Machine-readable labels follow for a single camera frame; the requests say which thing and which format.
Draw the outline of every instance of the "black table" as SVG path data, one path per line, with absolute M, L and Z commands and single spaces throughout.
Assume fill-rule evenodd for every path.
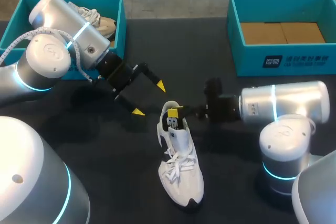
M 156 124 L 161 107 L 169 99 L 202 103 L 209 77 L 221 77 L 229 93 L 250 86 L 324 81 L 331 116 L 318 126 L 312 153 L 336 149 L 336 78 L 237 78 L 225 26 L 225 18 L 128 21 L 126 57 L 132 64 L 146 61 L 167 90 L 164 94 L 143 81 L 138 90 L 128 91 L 139 99 L 145 93 L 144 118 L 129 115 L 85 81 L 62 81 L 43 99 L 2 108 L 0 114 L 31 125 L 75 172 L 90 197 L 90 223 L 297 223 L 290 199 L 272 194 L 265 185 L 260 129 L 240 122 L 211 126 L 188 119 L 205 184 L 198 211 L 176 208 L 160 183 Z

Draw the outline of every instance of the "teal cardboard box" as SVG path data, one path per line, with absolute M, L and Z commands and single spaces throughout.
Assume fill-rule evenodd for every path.
M 27 31 L 34 30 L 28 21 L 28 17 L 34 6 L 40 0 L 20 0 L 8 23 L 7 29 L 0 41 L 0 55 L 6 48 L 20 35 Z M 123 0 L 65 0 L 73 2 L 77 6 L 83 6 L 88 9 L 96 9 L 102 17 L 112 18 L 117 21 L 117 30 L 115 33 L 114 47 L 110 51 L 115 52 L 120 58 L 124 57 L 125 37 L 127 21 L 124 12 Z M 7 65 L 19 60 L 29 41 L 21 42 L 15 47 L 5 60 Z M 98 76 L 94 69 L 85 70 L 93 78 Z M 84 77 L 78 72 L 76 64 L 73 61 L 68 73 L 63 77 L 65 80 L 83 80 Z
M 240 23 L 317 23 L 325 43 L 247 45 Z M 335 0 L 230 0 L 227 31 L 238 76 L 336 74 Z

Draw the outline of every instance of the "shoelace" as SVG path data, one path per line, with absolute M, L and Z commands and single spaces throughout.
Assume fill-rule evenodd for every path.
M 171 158 L 166 162 L 171 167 L 165 172 L 166 177 L 171 183 L 177 180 L 179 184 L 181 172 L 185 170 L 192 170 L 194 168 L 196 163 L 196 156 L 191 154 L 192 150 L 193 149 L 190 148 L 189 152 L 182 157 L 178 152 L 172 155 L 170 148 L 168 148 L 168 150 L 165 152 L 165 154 L 168 154 Z
M 88 22 L 91 23 L 93 26 L 99 26 L 100 14 L 97 12 L 96 9 L 89 10 L 85 7 L 80 7 L 78 9 L 78 13 L 82 15 L 84 13 L 83 18 L 86 19 Z

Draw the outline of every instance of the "shoe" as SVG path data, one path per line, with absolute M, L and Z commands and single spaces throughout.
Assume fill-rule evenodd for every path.
M 101 17 L 96 9 L 89 10 L 85 7 L 78 7 L 72 2 L 68 3 L 80 16 L 85 18 L 93 25 L 102 36 L 109 41 L 113 41 L 116 37 L 117 22 L 111 18 Z
M 174 115 L 172 108 L 176 107 L 179 107 L 177 102 L 167 102 L 157 125 L 157 136 L 163 154 L 159 177 L 175 203 L 181 207 L 193 208 L 203 198 L 203 176 L 186 119 Z

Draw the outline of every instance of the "white cable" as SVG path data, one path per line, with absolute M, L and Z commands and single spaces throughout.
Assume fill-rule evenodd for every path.
M 90 78 L 90 76 L 82 70 L 82 67 L 81 67 L 81 64 L 80 64 L 80 52 L 79 52 L 77 42 L 67 32 L 61 31 L 61 30 L 51 29 L 51 28 L 48 28 L 48 27 L 40 27 L 40 28 L 37 28 L 35 30 L 28 31 L 25 34 L 22 34 L 21 36 L 19 36 L 16 40 L 14 40 L 7 47 L 7 49 L 1 55 L 0 65 L 6 59 L 6 57 L 10 53 L 10 51 L 12 51 L 17 46 L 17 44 L 19 44 L 22 40 L 24 40 L 24 39 L 31 40 L 37 34 L 56 34 L 56 33 L 60 34 L 61 36 L 66 37 L 67 39 L 69 39 L 72 42 L 72 44 L 74 46 L 74 49 L 75 49 L 75 52 L 76 52 L 76 67 L 77 67 L 77 69 L 88 81 L 92 82 L 92 79 Z
M 287 119 L 306 119 L 309 121 L 311 127 L 312 127 L 312 131 L 311 131 L 311 135 L 314 135 L 316 132 L 316 124 L 314 123 L 314 121 L 304 115 L 300 115 L 300 114 L 287 114 L 287 115 L 282 115 L 278 117 L 278 121 L 282 118 L 287 118 Z

